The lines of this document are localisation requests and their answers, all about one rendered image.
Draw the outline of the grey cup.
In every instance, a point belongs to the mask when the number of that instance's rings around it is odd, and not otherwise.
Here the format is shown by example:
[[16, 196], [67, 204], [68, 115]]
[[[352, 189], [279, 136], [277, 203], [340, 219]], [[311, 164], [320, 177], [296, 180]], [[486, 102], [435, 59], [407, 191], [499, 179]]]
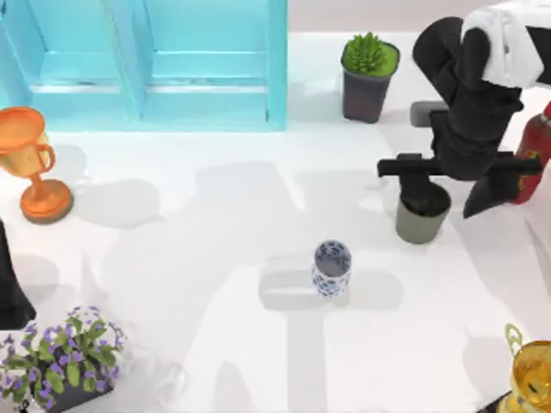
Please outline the grey cup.
[[421, 197], [401, 191], [395, 218], [396, 233], [408, 243], [429, 243], [440, 231], [450, 208], [448, 191], [433, 182]]

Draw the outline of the pale grey rounded box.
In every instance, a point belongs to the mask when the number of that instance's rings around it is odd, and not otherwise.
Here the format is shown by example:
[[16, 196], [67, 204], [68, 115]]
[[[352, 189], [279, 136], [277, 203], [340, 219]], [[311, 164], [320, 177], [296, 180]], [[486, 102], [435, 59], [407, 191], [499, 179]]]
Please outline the pale grey rounded box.
[[410, 124], [414, 127], [431, 127], [430, 114], [446, 111], [448, 105], [443, 101], [417, 101], [410, 106]]

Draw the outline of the red bottle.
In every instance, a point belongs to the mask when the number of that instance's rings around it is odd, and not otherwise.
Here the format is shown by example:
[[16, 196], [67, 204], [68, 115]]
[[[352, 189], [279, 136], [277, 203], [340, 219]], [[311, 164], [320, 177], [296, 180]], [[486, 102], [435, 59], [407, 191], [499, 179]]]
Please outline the red bottle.
[[513, 203], [521, 205], [530, 200], [542, 179], [543, 169], [551, 160], [551, 101], [540, 114], [533, 116], [526, 123], [517, 147], [516, 158], [537, 159], [542, 167], [535, 175], [519, 177], [519, 194]]

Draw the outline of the green plant in dark pot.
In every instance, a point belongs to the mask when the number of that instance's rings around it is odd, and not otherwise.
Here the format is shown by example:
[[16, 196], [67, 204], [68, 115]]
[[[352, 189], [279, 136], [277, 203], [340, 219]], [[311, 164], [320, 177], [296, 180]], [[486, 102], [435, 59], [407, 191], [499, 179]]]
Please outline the green plant in dark pot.
[[373, 32], [355, 34], [344, 46], [340, 62], [344, 73], [344, 118], [376, 123], [399, 68], [399, 49]]

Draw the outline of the blue and white cup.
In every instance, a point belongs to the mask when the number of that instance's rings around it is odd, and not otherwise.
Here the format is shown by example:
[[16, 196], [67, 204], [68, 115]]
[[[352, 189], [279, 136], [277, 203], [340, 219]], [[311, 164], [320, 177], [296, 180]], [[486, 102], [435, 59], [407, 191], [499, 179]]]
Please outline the blue and white cup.
[[352, 256], [347, 246], [334, 239], [322, 242], [314, 251], [311, 269], [316, 291], [326, 299], [342, 295], [350, 281]]

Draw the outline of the gold trophy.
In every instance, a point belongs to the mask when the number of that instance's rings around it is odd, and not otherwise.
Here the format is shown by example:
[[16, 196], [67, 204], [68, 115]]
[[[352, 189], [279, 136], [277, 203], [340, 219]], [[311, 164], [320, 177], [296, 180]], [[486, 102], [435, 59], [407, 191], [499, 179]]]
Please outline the gold trophy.
[[513, 357], [511, 391], [497, 413], [551, 413], [551, 340], [524, 343], [514, 324], [505, 326], [505, 340]]

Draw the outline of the light blue rack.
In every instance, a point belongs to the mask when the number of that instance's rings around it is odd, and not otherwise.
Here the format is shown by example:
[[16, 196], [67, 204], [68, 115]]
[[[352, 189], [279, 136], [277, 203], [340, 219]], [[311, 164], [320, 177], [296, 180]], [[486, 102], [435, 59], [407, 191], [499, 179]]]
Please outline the light blue rack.
[[0, 0], [0, 108], [62, 132], [270, 131], [288, 0]]

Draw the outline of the orange trophy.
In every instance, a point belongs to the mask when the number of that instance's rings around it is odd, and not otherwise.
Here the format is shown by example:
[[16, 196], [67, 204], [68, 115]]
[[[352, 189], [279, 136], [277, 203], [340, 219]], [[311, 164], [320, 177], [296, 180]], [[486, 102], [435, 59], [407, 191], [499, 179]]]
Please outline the orange trophy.
[[56, 164], [44, 116], [34, 108], [0, 109], [0, 168], [31, 181], [21, 195], [23, 216], [38, 225], [55, 223], [72, 209], [70, 188], [58, 179], [45, 179]]

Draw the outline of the purple flower plant pot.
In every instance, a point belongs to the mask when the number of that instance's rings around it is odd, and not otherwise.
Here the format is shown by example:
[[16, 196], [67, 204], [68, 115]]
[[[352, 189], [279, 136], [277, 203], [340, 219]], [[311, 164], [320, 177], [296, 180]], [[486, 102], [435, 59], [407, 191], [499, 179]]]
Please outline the purple flower plant pot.
[[114, 389], [127, 337], [95, 305], [76, 306], [45, 329], [29, 322], [0, 342], [0, 400], [15, 413], [64, 413]]

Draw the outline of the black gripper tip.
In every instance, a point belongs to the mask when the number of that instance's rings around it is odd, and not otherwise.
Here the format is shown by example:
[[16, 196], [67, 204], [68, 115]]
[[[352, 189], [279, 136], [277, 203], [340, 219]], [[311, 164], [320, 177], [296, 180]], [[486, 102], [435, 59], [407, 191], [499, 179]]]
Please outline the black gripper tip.
[[16, 278], [5, 227], [0, 219], [0, 331], [23, 330], [35, 318], [36, 310]]

